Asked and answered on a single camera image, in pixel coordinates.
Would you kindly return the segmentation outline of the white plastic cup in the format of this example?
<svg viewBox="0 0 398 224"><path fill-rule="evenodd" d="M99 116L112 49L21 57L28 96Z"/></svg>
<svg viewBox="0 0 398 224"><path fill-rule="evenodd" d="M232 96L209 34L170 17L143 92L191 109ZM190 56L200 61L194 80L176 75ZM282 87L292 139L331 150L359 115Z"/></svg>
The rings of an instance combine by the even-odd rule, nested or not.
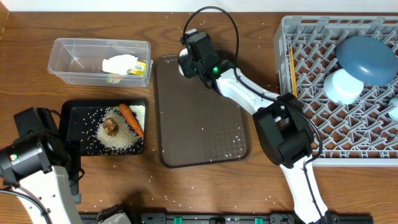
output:
<svg viewBox="0 0 398 224"><path fill-rule="evenodd" d="M178 70L179 70L180 74L183 76L185 76L184 65L185 65L185 62L187 61L187 59L189 59L188 50L186 48L184 48L178 56Z"/></svg>

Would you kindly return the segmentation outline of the brown food scrap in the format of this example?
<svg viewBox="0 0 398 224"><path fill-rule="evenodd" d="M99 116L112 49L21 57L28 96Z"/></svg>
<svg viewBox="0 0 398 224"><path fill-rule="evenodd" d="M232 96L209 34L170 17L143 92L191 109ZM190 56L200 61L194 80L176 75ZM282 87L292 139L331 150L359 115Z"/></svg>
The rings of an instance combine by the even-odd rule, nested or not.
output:
<svg viewBox="0 0 398 224"><path fill-rule="evenodd" d="M115 136L119 131L119 126L113 118L106 118L102 127L108 136Z"/></svg>

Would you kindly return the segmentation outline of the dark brown serving tray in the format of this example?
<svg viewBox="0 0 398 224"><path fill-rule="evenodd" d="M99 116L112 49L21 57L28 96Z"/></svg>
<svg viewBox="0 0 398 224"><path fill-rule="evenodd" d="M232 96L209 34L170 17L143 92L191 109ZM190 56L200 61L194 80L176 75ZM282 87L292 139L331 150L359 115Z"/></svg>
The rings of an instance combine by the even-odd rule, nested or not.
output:
<svg viewBox="0 0 398 224"><path fill-rule="evenodd" d="M250 155L246 111L179 73L177 55L155 62L154 92L160 161L175 169L239 161Z"/></svg>

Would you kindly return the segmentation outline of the white rice pile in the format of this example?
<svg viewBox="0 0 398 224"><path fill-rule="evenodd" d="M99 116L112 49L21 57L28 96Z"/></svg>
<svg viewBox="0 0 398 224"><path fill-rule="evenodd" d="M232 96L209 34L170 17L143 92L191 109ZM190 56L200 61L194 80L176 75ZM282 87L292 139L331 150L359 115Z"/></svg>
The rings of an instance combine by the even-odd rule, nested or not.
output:
<svg viewBox="0 0 398 224"><path fill-rule="evenodd" d="M119 131L115 136L108 136L102 127L106 118L113 118ZM143 151L144 139L139 137L124 119L118 106L90 108L78 118L75 124L81 126L81 154L84 156L131 155Z"/></svg>

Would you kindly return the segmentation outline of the green yellow snack wrapper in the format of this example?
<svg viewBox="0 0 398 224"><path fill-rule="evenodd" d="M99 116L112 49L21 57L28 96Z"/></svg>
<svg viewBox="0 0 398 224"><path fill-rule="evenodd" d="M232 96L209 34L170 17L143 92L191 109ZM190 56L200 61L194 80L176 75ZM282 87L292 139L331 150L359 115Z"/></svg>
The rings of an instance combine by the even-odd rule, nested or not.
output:
<svg viewBox="0 0 398 224"><path fill-rule="evenodd" d="M134 66L134 68L130 68L127 70L126 75L110 73L106 79L106 82L116 84L119 83L121 80L125 79L125 77L128 75L142 76L146 72L146 67L147 64L145 62L138 61Z"/></svg>

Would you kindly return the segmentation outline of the orange carrot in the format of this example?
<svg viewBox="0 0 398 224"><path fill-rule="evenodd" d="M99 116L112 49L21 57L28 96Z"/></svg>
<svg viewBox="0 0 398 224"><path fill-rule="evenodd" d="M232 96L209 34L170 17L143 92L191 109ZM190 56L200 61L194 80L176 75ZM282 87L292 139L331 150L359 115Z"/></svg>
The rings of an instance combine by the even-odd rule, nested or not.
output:
<svg viewBox="0 0 398 224"><path fill-rule="evenodd" d="M125 105L124 103L119 105L119 110L121 114L124 116L124 119L128 122L128 124L131 126L131 128L136 132L136 134L144 138L144 132L141 128L141 125L138 123L136 118L134 117L130 107Z"/></svg>

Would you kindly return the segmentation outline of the white tissue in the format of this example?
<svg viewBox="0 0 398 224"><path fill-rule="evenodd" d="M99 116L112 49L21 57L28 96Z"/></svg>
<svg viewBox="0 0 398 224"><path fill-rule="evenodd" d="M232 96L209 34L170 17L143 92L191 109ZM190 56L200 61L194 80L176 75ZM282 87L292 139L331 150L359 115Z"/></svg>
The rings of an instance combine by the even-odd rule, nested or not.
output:
<svg viewBox="0 0 398 224"><path fill-rule="evenodd" d="M137 57L129 54L117 55L110 59L104 59L102 70L104 72L127 75L128 70L133 69L137 63Z"/></svg>

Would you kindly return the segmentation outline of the light blue bowl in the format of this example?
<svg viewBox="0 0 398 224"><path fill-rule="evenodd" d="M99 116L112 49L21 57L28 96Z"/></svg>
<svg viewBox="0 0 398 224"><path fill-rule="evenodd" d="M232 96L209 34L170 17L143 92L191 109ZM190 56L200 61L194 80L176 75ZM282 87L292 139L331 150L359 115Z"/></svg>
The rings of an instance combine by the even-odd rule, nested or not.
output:
<svg viewBox="0 0 398 224"><path fill-rule="evenodd" d="M341 68L326 76L323 88L331 101L342 105L350 105L359 98L363 91L364 83Z"/></svg>

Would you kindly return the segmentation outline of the dark blue plate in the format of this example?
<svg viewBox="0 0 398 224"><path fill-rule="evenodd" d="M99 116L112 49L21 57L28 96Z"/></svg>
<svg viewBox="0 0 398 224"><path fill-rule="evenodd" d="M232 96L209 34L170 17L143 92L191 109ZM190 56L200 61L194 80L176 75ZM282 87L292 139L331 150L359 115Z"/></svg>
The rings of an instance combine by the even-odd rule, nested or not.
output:
<svg viewBox="0 0 398 224"><path fill-rule="evenodd" d="M343 41L336 49L338 63L363 83L386 86L397 76L397 56L377 39L359 35Z"/></svg>

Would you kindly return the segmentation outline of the light blue plastic cup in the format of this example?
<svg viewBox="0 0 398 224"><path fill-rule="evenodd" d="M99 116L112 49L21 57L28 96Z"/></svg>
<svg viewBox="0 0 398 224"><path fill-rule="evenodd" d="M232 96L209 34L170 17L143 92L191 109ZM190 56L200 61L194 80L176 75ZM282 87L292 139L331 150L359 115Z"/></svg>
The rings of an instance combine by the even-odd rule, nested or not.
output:
<svg viewBox="0 0 398 224"><path fill-rule="evenodd" d="M389 103L388 103L388 107L392 108L389 112L388 115L390 117L390 119L397 121L398 120L398 97L394 97L392 98Z"/></svg>

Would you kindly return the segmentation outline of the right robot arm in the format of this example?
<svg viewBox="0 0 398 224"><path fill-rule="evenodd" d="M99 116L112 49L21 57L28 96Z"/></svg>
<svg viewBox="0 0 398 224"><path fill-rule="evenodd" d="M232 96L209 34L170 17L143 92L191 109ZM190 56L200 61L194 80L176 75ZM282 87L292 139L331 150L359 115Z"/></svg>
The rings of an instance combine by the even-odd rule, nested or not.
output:
<svg viewBox="0 0 398 224"><path fill-rule="evenodd" d="M208 88L235 101L252 115L262 150L280 167L294 200L294 212L304 223L332 223L313 173L311 121L292 94L280 96L248 79L228 60L196 59L187 50L178 56L179 72L200 77Z"/></svg>

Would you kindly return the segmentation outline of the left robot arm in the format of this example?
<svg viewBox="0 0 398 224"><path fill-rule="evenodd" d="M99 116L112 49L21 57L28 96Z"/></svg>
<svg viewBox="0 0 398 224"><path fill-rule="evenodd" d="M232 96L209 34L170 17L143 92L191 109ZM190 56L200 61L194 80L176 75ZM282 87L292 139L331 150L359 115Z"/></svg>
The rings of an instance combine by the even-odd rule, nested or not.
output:
<svg viewBox="0 0 398 224"><path fill-rule="evenodd" d="M71 191L71 157L61 140L48 133L30 133L1 149L1 192L18 197L33 223L132 223L118 207L79 214Z"/></svg>

